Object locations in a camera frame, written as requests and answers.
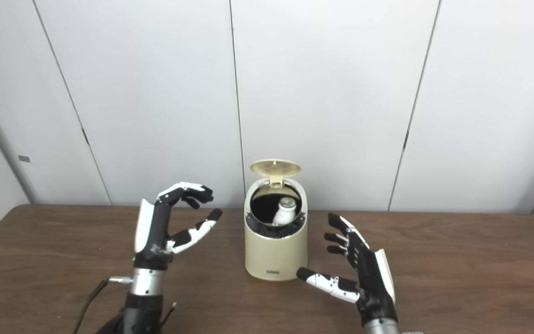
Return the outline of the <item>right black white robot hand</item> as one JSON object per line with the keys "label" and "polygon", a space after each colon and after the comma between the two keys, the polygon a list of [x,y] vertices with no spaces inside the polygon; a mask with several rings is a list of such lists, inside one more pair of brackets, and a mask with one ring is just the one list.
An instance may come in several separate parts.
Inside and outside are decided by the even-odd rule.
{"label": "right black white robot hand", "polygon": [[335,298],[355,304],[362,328],[368,334],[397,334],[394,280],[384,249],[373,251],[360,231],[339,214],[330,212],[328,223],[339,233],[324,234],[324,239],[333,242],[327,251],[344,256],[356,271],[357,281],[308,268],[299,268],[297,277]]}

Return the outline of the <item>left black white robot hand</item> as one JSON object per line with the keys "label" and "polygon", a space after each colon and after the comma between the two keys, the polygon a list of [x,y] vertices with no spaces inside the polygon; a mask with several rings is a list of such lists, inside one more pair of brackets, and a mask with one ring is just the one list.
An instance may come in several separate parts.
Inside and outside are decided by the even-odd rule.
{"label": "left black white robot hand", "polygon": [[191,208],[212,202],[213,190],[207,186],[178,182],[160,192],[154,203],[142,199],[136,222],[134,268],[140,270],[167,270],[174,255],[190,249],[214,228],[222,215],[214,209],[191,228],[169,233],[172,207],[184,201]]}

